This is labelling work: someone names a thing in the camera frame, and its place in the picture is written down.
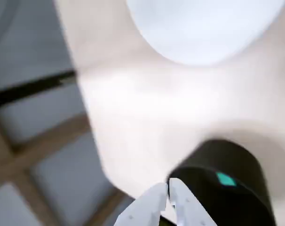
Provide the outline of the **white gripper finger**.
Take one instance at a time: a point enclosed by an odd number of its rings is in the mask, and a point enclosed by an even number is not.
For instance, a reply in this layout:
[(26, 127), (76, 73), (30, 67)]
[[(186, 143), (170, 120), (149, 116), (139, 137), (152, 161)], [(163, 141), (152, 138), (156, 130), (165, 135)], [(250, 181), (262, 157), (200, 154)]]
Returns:
[(169, 200), (178, 226), (217, 226), (191, 190), (178, 178), (169, 179)]
[(157, 226), (166, 209), (168, 185), (157, 183), (134, 200), (119, 216), (118, 226)]

